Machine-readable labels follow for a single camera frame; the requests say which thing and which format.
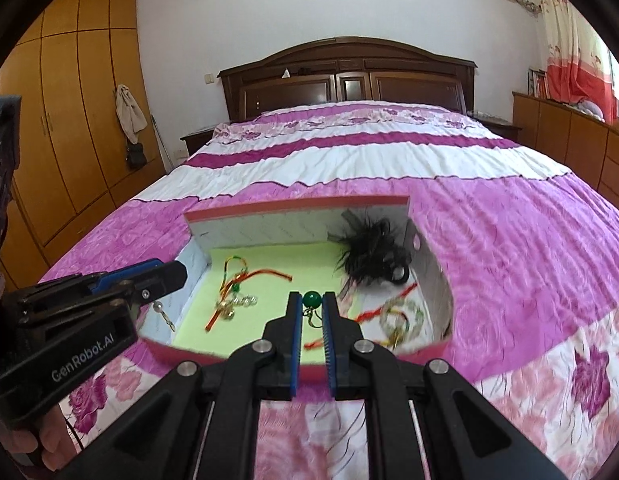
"nightstand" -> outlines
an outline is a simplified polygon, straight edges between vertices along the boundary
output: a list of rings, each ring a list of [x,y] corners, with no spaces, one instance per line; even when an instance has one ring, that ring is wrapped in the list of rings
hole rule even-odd
[[[199,149],[201,149],[205,144],[207,144],[211,137],[214,134],[214,129],[216,128],[216,124],[213,126],[208,126],[207,128],[203,128],[197,132],[185,135],[181,137],[180,140],[184,140],[187,145],[187,153],[192,156]]]
[[[478,116],[473,117],[473,119],[483,124],[483,126],[493,134],[501,136],[504,139],[513,140],[513,142],[518,142],[518,132],[521,131],[522,128],[514,126],[512,123],[498,117]]]

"hand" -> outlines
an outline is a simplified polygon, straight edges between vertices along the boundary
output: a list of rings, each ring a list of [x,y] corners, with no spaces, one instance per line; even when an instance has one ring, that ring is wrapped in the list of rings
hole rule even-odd
[[[76,456],[60,406],[55,406],[42,418],[39,435],[43,447],[42,461],[49,470],[63,468]],[[36,437],[30,431],[8,430],[1,421],[0,443],[10,453],[31,453],[38,447]]]

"black handbag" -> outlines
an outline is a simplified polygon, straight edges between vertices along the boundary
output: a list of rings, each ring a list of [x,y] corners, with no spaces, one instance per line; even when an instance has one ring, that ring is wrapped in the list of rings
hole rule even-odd
[[[132,144],[127,142],[127,166],[130,170],[139,170],[147,164],[147,157],[143,152],[143,145],[140,142]]]

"red and white curtain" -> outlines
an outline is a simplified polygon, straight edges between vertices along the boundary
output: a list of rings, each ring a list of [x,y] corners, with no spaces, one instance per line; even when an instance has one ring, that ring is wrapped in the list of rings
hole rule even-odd
[[[609,50],[583,15],[567,0],[541,0],[549,56],[549,95],[556,101],[594,102],[612,123],[618,114]]]

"white wall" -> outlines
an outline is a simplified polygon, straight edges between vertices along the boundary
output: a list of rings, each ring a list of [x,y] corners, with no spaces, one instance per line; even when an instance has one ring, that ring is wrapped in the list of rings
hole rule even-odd
[[[475,109],[507,119],[512,91],[539,66],[537,19],[510,0],[138,0],[149,105],[171,153],[179,137],[227,120],[204,74],[334,36],[402,41],[477,63]]]

